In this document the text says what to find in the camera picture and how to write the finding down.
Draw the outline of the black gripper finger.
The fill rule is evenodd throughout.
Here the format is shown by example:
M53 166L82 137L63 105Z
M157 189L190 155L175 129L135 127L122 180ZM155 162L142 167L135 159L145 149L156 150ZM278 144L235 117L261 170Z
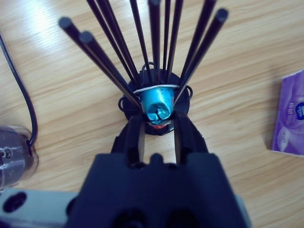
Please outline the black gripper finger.
M209 153L205 139L187 116L174 115L174 146L177 164L185 164L190 153Z
M142 114L132 116L118 136L111 153L121 153L129 167L143 162L145 122Z

